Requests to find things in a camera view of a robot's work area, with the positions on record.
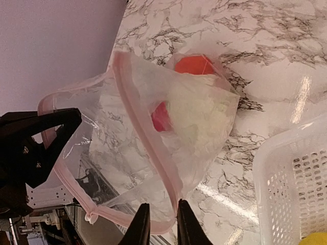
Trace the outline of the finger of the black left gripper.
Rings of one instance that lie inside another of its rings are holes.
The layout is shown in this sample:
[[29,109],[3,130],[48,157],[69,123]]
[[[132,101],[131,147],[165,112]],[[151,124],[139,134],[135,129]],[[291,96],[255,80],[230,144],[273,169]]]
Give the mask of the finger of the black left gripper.
[[25,111],[1,116],[1,187],[43,184],[81,122],[77,108],[45,115]]

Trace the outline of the orange toy pumpkin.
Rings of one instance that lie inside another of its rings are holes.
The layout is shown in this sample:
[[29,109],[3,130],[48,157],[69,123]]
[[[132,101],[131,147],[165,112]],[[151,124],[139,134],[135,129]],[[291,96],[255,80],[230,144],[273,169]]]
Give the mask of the orange toy pumpkin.
[[174,70],[178,73],[192,75],[213,75],[215,73],[213,64],[207,56],[188,56],[180,59]]

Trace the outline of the clear zip top bag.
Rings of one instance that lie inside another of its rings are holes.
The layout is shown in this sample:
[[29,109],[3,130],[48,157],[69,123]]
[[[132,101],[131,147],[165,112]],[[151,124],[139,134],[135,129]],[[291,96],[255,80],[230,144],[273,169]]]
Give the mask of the clear zip top bag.
[[[174,131],[158,132],[153,126],[151,113],[167,101],[172,83],[189,74],[176,72],[176,63],[197,55],[207,56],[213,75],[230,84],[220,57],[209,51],[176,53],[164,66],[132,52],[116,51],[107,72],[70,84],[39,102],[39,115],[67,108],[81,112],[82,122],[60,154],[54,172],[84,209],[87,222],[94,224],[103,217],[127,227],[140,205],[147,203],[153,234],[166,233],[174,225],[179,200],[192,194],[229,137],[219,150],[197,155]],[[91,169],[99,170],[118,192],[117,197],[96,201],[91,196],[78,178],[83,154],[94,163]]]

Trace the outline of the red toy bell pepper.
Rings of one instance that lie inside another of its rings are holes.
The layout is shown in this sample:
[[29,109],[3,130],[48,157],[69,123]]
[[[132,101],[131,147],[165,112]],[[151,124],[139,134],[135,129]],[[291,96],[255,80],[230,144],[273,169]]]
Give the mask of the red toy bell pepper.
[[167,101],[162,101],[151,113],[153,126],[158,132],[173,132],[173,127],[167,110],[168,105],[169,103]]

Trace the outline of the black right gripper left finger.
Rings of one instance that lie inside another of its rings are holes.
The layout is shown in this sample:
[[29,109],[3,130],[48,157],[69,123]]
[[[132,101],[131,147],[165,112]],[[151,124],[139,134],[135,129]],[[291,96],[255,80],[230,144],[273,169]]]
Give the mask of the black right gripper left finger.
[[121,245],[149,245],[150,227],[150,205],[143,203],[122,238]]

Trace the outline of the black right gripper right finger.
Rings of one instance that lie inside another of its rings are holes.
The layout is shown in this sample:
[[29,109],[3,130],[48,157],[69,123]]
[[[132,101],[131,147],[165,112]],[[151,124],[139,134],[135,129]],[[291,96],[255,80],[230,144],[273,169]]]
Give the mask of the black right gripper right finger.
[[177,239],[181,245],[213,245],[186,200],[180,199],[177,211]]

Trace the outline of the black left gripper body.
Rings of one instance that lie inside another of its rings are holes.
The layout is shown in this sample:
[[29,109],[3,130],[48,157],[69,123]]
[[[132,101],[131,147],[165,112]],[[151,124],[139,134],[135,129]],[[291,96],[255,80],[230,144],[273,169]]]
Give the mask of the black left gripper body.
[[32,213],[27,197],[24,179],[1,177],[1,218],[24,217]]

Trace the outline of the white toy cauliflower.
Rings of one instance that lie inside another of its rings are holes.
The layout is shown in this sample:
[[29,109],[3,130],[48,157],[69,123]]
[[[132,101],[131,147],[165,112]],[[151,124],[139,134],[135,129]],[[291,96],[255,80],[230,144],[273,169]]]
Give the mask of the white toy cauliflower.
[[167,94],[172,128],[197,155],[211,154],[230,134],[239,98],[222,77],[182,74]]

